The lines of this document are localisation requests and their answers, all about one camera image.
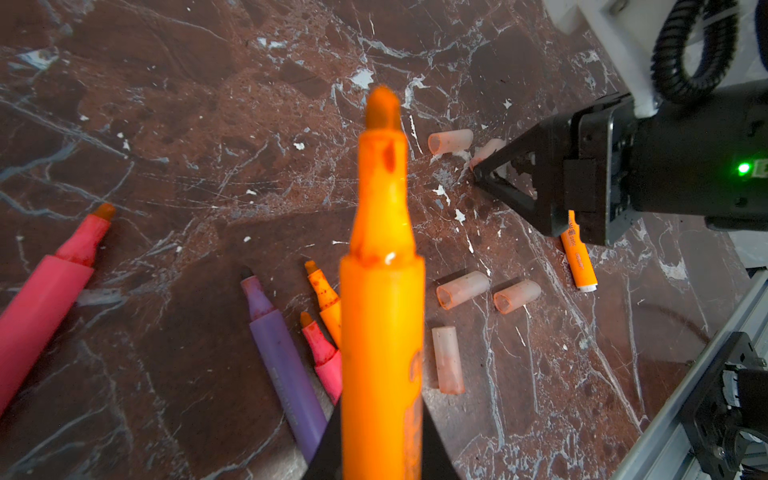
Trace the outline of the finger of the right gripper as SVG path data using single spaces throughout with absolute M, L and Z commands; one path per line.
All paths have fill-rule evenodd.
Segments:
M 557 198 L 563 159 L 571 150 L 572 117 L 549 117 L 480 161 L 475 185 L 498 198 Z
M 476 173 L 475 185 L 506 204 L 544 236 L 560 236 L 568 227 L 568 212 L 555 197 L 539 194 L 533 199 L 496 174 Z

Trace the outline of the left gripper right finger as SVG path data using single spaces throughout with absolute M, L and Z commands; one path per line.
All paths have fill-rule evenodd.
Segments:
M 422 480 L 459 480 L 425 401 L 422 401 Z

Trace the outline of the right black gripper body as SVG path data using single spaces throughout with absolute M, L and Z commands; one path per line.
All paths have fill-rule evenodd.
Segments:
M 643 213 L 692 215 L 719 231 L 767 228 L 767 83 L 719 88 L 649 118 L 631 99 L 578 122 L 563 161 L 564 208 L 583 242 L 611 246 Z

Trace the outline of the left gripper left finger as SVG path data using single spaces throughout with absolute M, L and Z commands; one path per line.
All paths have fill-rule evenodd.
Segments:
M 334 407 L 321 442 L 304 473 L 303 480 L 340 480 L 342 478 L 342 402 Z

